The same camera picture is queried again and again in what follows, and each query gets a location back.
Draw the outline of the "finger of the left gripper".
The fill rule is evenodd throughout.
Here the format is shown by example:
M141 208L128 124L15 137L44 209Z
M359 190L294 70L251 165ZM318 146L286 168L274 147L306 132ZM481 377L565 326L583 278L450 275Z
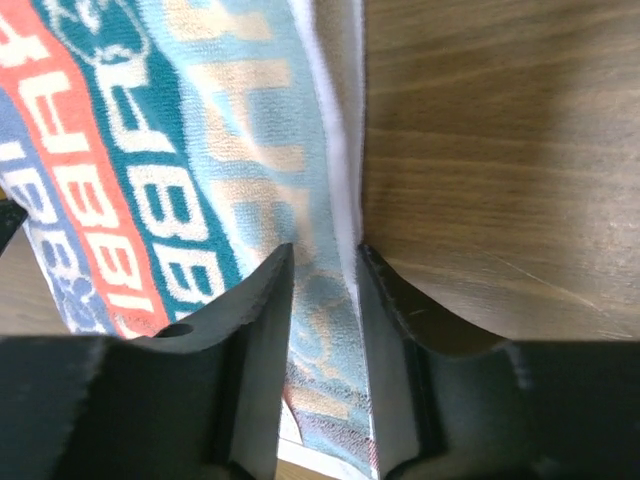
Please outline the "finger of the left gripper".
M4 253L27 216L27 212L15 201L10 199L0 201L0 255Z

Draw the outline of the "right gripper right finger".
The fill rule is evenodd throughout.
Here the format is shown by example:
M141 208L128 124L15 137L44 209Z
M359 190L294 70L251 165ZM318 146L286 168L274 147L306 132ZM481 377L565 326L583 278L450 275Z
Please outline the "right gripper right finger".
M536 447L502 337L358 248L358 287L383 479L534 479Z

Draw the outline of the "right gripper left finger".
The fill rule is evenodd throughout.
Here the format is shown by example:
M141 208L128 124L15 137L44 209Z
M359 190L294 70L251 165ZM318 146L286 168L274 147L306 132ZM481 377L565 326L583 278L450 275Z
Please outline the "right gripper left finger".
M63 479L271 479L293 248L153 338L112 343L59 463Z

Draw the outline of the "patterned white cloth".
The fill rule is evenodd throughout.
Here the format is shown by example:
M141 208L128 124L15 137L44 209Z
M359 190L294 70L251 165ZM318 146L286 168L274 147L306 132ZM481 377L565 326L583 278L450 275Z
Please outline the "patterned white cloth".
M5 1L1 187L63 324L136 338L295 253L279 455L377 460L355 251L359 1Z

